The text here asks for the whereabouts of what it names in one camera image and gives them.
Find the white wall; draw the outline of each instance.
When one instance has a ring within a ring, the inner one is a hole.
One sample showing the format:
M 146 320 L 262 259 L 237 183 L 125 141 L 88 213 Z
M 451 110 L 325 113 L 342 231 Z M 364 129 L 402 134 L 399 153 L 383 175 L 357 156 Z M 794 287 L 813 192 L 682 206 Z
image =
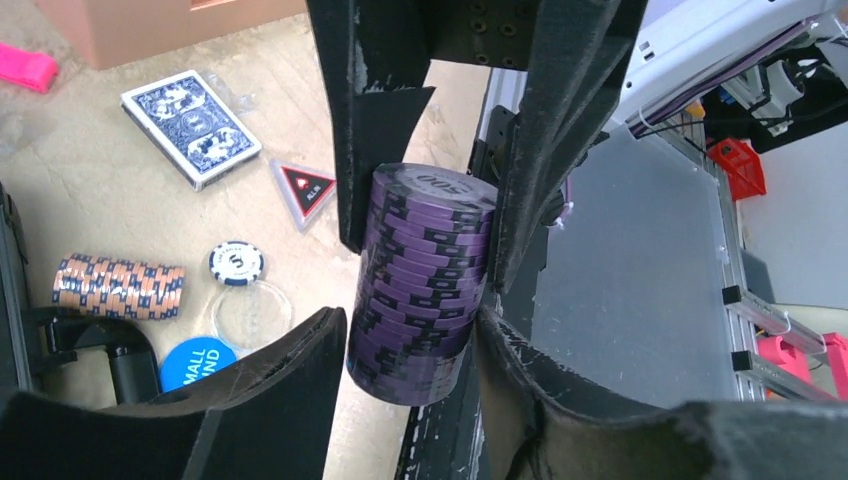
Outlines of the white wall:
M 777 302 L 848 308 L 848 125 L 762 161 L 768 195 L 740 202 L 743 238 Z

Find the red plastic bin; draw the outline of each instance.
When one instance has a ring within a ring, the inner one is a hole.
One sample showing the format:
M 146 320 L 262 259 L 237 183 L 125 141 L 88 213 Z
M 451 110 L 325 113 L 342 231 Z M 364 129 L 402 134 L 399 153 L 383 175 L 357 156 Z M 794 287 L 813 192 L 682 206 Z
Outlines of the red plastic bin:
M 747 143 L 726 138 L 710 148 L 707 155 L 727 172 L 734 202 L 767 193 L 760 156 Z

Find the cardboard box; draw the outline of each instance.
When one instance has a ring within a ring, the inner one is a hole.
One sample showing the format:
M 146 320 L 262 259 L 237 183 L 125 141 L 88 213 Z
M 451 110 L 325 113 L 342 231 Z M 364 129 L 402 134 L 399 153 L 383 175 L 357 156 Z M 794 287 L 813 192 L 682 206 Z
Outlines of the cardboard box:
M 306 11 L 304 0 L 34 0 L 101 70 Z

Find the white poker chip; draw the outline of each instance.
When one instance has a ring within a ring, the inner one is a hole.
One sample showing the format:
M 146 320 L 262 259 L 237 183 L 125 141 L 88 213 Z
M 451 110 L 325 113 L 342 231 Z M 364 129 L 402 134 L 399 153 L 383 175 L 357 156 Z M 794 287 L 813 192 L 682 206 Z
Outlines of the white poker chip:
M 247 242 L 224 242 L 209 254 L 209 270 L 224 285 L 250 285 L 259 279 L 263 269 L 265 257 Z

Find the pink strap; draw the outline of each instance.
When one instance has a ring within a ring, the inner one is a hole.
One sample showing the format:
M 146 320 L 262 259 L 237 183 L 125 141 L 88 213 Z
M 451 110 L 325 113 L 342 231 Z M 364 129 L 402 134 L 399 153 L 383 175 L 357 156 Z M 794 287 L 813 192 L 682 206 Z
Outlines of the pink strap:
M 0 43 L 0 80 L 47 93 L 59 73 L 56 60 L 46 53 L 33 53 Z

